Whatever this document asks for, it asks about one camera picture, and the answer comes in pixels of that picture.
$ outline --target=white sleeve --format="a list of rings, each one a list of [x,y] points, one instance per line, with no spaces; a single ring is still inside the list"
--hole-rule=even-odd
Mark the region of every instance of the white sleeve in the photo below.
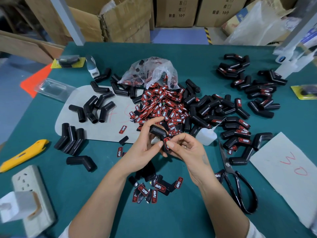
[[[246,238],[265,238],[263,234],[261,234],[254,224],[249,220],[250,227]]]
[[[65,230],[63,231],[63,233],[62,233],[58,238],[69,238],[69,237],[68,237],[69,225],[68,225],[68,227],[65,228]]]

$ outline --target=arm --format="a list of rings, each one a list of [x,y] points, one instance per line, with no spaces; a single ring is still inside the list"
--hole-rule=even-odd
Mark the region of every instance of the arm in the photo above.
[[[171,155],[186,163],[192,181],[200,189],[216,237],[245,238],[249,220],[215,177],[203,145],[186,133],[174,136],[167,145]]]
[[[109,170],[87,203],[69,226],[69,238],[109,237],[114,216],[126,178],[147,165],[160,151],[163,142],[151,146],[154,135],[149,134],[150,126],[164,117],[147,121],[137,141],[129,151]]]

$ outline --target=floor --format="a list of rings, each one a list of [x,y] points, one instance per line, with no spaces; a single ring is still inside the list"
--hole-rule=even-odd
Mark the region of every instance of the floor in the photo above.
[[[203,27],[156,28],[151,33],[152,43],[208,45]],[[225,35],[219,28],[209,28],[213,44],[221,44]],[[0,116],[0,144],[5,142],[23,116],[32,98],[20,88],[20,83],[45,65],[22,57],[0,55],[0,110],[9,115]]]

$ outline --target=plastic bag of labels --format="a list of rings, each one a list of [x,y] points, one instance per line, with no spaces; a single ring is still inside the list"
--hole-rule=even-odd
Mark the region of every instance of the plastic bag of labels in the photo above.
[[[169,89],[179,89],[177,70],[171,61],[159,57],[142,59],[131,65],[118,83],[148,89],[152,84],[168,85]]]
[[[259,1],[224,44],[265,46],[285,34],[285,25],[286,20],[281,20],[272,7]]]

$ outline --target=table surface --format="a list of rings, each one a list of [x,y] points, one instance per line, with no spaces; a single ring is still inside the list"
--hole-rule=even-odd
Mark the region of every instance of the table surface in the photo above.
[[[274,47],[252,46],[215,46],[215,45],[170,45],[170,44],[129,44],[129,43],[86,43],[77,47],[69,43],[64,55],[92,55],[101,72],[110,67],[113,73],[123,75],[129,66],[137,60],[158,56],[172,61],[177,69],[179,82],[184,85],[190,78],[202,89],[199,97],[214,93],[224,96],[230,94],[232,99],[242,98],[243,106],[251,114],[248,123],[254,134],[283,132],[296,144],[314,164],[317,164],[314,146],[317,133],[316,116],[317,100],[298,100],[290,86],[312,84],[316,82],[316,68],[309,64],[300,73],[292,74],[286,86],[278,87],[274,100],[281,104],[275,111],[273,119],[256,116],[247,106],[248,99],[244,92],[230,87],[230,80],[216,74],[217,65],[223,61],[226,53],[249,55],[251,65],[246,74],[253,79],[261,79],[256,75],[258,70],[276,69],[276,56],[272,55]],[[80,87],[91,81],[91,76],[83,68],[54,69],[49,78]],[[109,85],[109,80],[102,85]],[[92,157],[98,166],[93,172],[87,172],[83,166],[66,165],[67,154],[53,148],[59,139],[54,124],[63,104],[50,98],[37,95],[14,132],[0,153],[0,163],[15,156],[40,139],[51,141],[50,147],[37,157],[12,170],[0,174],[0,197],[13,190],[11,177],[27,167],[37,165],[51,199],[57,222],[46,231],[50,237],[58,237],[70,223],[77,212],[85,204],[92,192],[108,170],[118,161],[116,142],[89,140],[81,155]],[[124,145],[124,152],[131,144]],[[210,164],[215,172],[223,168],[218,145],[213,143],[205,147]],[[140,237],[143,234],[164,233],[165,237],[213,237],[214,231],[205,209],[199,189],[192,183],[188,170],[183,162],[174,158],[153,158],[158,174],[172,183],[179,176],[184,178],[182,187],[169,196],[158,194],[157,204],[132,203],[133,188],[126,183],[121,196],[117,214],[113,224],[112,237]],[[249,163],[243,167],[234,167],[254,187],[258,196],[258,210],[248,218],[266,237],[314,237],[298,220],[284,199],[271,187],[267,180]],[[23,235],[21,221],[0,225],[1,234]]]

